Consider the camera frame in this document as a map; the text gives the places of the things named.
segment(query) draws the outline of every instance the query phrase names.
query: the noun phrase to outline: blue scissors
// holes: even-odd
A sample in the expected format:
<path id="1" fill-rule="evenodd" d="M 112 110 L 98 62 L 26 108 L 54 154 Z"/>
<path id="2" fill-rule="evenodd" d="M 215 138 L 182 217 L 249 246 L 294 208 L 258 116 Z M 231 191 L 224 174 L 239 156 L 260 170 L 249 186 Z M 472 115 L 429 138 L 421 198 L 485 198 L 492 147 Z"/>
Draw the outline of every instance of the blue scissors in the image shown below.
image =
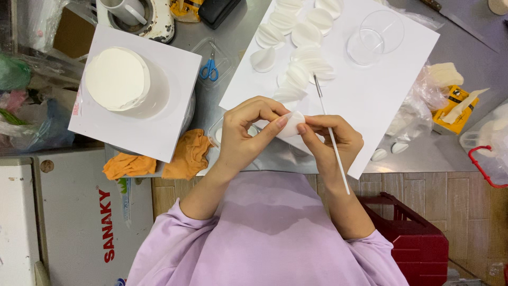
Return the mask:
<path id="1" fill-rule="evenodd" d="M 208 77 L 211 81 L 216 81 L 219 78 L 219 71 L 217 71 L 217 68 L 215 67 L 215 46 L 213 45 L 210 59 L 199 70 L 199 76 L 202 79 L 206 79 Z"/>

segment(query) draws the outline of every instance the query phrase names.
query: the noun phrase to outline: red string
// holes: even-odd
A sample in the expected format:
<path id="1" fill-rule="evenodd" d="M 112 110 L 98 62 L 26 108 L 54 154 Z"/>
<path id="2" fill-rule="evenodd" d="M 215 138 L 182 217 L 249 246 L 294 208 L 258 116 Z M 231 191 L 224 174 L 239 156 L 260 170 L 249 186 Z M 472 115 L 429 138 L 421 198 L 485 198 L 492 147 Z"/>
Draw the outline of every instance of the red string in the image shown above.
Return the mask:
<path id="1" fill-rule="evenodd" d="M 478 164 L 478 161 L 476 161 L 474 159 L 474 157 L 473 157 L 473 152 L 476 151 L 476 150 L 479 150 L 479 149 L 487 149 L 489 151 L 492 151 L 492 147 L 490 147 L 490 145 L 487 145 L 487 146 L 478 146 L 478 147 L 475 147 L 475 148 L 469 150 L 467 155 L 471 159 L 471 162 L 478 168 L 478 170 L 480 170 L 480 172 L 482 173 L 482 175 L 485 178 L 485 180 L 487 180 L 487 182 L 489 182 L 489 185 L 493 186 L 494 188 L 498 188 L 498 189 L 508 187 L 508 184 L 497 185 L 497 184 L 492 183 L 492 181 L 490 180 L 490 177 L 485 173 L 485 171 L 482 169 L 482 167 L 480 167 L 480 164 Z"/>

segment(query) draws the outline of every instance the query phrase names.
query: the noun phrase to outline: tile floor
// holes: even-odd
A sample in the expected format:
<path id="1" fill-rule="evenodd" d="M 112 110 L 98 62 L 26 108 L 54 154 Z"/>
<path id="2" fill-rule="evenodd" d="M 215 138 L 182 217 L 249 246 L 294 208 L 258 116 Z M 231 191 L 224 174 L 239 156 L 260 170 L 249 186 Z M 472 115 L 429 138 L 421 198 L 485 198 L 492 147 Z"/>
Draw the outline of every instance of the tile floor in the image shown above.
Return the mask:
<path id="1" fill-rule="evenodd" d="M 306 175 L 325 207 L 323 181 Z M 154 218 L 183 198 L 200 180 L 152 179 Z M 508 263 L 508 188 L 490 187 L 479 172 L 363 174 L 348 178 L 357 195 L 385 191 L 443 231 L 449 257 L 490 285 L 504 285 L 500 263 Z M 383 217 L 390 210 L 375 209 Z"/>

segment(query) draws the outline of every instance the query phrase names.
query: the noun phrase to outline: forearm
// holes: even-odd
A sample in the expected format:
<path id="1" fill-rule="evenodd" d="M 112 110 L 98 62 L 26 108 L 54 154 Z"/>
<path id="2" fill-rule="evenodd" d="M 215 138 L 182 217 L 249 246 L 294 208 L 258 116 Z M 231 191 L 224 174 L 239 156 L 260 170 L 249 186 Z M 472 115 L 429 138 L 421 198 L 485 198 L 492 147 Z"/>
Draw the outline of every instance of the forearm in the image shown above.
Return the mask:
<path id="1" fill-rule="evenodd" d="M 215 165 L 197 183 L 191 192 L 180 201 L 182 212 L 193 219 L 209 219 L 213 216 L 233 176 L 226 176 Z"/>
<path id="2" fill-rule="evenodd" d="M 330 217 L 342 238 L 365 238 L 374 232 L 374 224 L 353 192 L 348 195 L 343 184 L 325 183 L 325 189 Z"/>

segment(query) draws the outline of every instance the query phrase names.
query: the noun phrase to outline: paintbrush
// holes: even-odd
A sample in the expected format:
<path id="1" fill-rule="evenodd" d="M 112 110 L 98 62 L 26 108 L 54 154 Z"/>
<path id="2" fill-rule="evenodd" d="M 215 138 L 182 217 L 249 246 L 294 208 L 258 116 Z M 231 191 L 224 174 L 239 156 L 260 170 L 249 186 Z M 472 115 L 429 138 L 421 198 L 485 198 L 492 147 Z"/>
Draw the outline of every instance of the paintbrush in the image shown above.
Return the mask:
<path id="1" fill-rule="evenodd" d="M 316 73 L 314 74 L 314 82 L 316 84 L 316 89 L 318 90 L 317 95 L 319 95 L 319 100 L 321 102 L 321 107 L 323 108 L 323 114 L 328 115 L 326 113 L 325 105 L 323 104 L 323 93 L 321 92 L 321 87 L 319 86 L 318 79 L 316 77 Z M 328 127 L 328 132 L 330 133 L 330 138 L 332 139 L 333 150 L 335 151 L 335 156 L 337 156 L 337 162 L 339 163 L 340 173 L 342 174 L 342 180 L 344 181 L 344 186 L 346 187 L 347 194 L 350 194 L 349 187 L 346 181 L 346 174 L 344 173 L 344 168 L 342 167 L 342 163 L 340 162 L 339 151 L 337 150 L 337 143 L 335 142 L 335 135 L 333 135 L 333 130 L 331 127 Z"/>

